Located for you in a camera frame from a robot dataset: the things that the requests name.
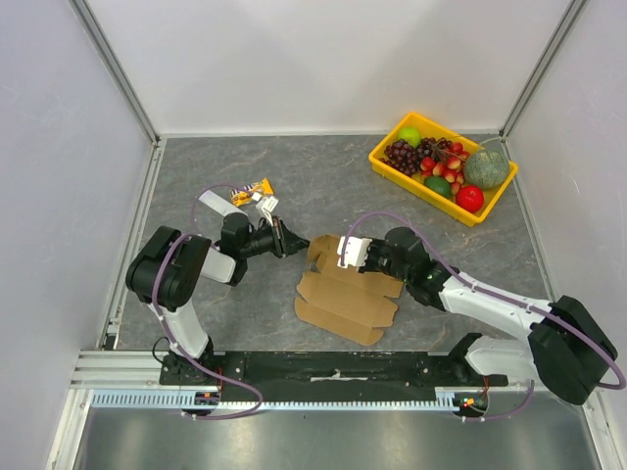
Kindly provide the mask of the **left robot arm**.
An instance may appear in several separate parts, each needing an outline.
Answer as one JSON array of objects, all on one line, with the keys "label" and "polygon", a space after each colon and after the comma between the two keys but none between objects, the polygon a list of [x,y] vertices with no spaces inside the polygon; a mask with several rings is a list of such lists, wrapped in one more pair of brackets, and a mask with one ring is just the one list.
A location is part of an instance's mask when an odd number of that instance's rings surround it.
[{"label": "left robot arm", "polygon": [[223,218],[215,243],[161,226],[131,262],[125,286],[164,326],[170,350],[183,358],[181,374],[194,385],[204,385],[216,369],[212,340],[192,304],[198,280],[204,277],[234,287],[246,274],[248,259],[266,253],[283,259],[309,245],[276,215],[253,225],[246,214],[230,213]]}]

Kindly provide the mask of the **brown cardboard box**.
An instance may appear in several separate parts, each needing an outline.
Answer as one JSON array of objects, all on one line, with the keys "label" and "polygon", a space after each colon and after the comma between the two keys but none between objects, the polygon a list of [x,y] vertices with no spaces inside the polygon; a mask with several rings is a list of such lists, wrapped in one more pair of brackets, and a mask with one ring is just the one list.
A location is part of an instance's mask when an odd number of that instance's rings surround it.
[{"label": "brown cardboard box", "polygon": [[394,322],[403,283],[382,273],[359,273],[338,265],[340,238],[311,241],[307,265],[297,285],[297,317],[362,346],[379,342]]}]

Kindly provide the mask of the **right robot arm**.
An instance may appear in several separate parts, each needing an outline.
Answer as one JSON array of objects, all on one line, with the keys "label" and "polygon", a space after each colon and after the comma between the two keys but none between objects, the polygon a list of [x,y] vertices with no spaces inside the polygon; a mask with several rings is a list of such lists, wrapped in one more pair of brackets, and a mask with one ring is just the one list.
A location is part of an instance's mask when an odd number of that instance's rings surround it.
[{"label": "right robot arm", "polygon": [[451,378],[471,385],[481,376],[537,381],[558,398],[583,404],[602,386],[617,350],[584,305],[525,298],[477,281],[428,255],[407,227],[382,239],[361,238],[348,263],[404,283],[420,304],[488,324],[507,339],[478,336],[449,360]]}]

